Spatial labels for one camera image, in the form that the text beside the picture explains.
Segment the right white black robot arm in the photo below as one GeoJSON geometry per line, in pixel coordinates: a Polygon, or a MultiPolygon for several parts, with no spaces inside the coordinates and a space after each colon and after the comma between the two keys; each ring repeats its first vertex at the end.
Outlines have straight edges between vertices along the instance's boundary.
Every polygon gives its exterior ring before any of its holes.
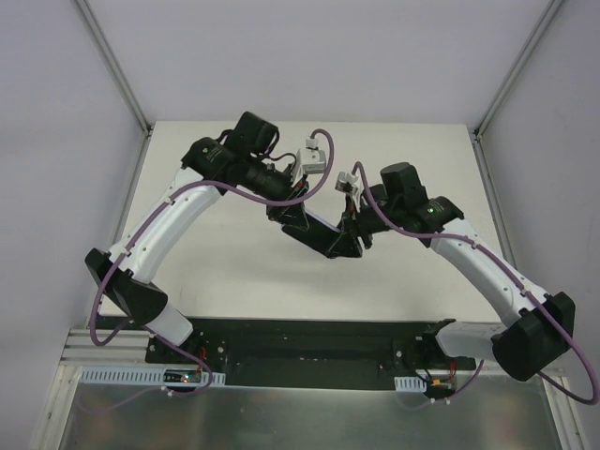
{"type": "Polygon", "coordinates": [[[362,249],[386,231],[418,239],[452,264],[500,320],[437,322],[430,333],[443,354],[495,361],[525,382],[573,349],[576,305],[566,293],[547,292],[489,249],[449,199],[429,198],[412,164],[387,166],[381,179],[368,186],[360,163],[337,176],[336,189],[346,197],[343,233],[362,249]]]}

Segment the black smartphone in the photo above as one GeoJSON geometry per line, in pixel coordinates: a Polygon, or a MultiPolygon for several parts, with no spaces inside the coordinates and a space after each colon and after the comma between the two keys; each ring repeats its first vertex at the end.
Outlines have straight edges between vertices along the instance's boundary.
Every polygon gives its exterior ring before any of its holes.
{"type": "Polygon", "coordinates": [[[329,259],[342,256],[337,249],[341,230],[311,211],[306,212],[307,226],[304,229],[292,225],[282,225],[281,230],[300,244],[320,253],[329,259]]]}

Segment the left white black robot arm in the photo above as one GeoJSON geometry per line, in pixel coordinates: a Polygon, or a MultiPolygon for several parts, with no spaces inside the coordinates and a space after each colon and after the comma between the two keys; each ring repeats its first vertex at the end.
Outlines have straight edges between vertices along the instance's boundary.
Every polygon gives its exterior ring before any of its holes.
{"type": "Polygon", "coordinates": [[[109,343],[97,334],[104,298],[124,312],[127,322],[177,347],[188,341],[191,322],[153,279],[192,223],[226,193],[265,205],[273,220],[302,218],[303,202],[314,193],[306,178],[311,173],[327,175],[327,157],[315,137],[309,136],[305,147],[291,155],[291,163],[279,170],[273,154],[279,137],[275,125],[244,112],[234,128],[189,147],[168,187],[128,234],[106,251],[89,251],[85,264],[97,284],[89,322],[94,344],[109,343]]]}

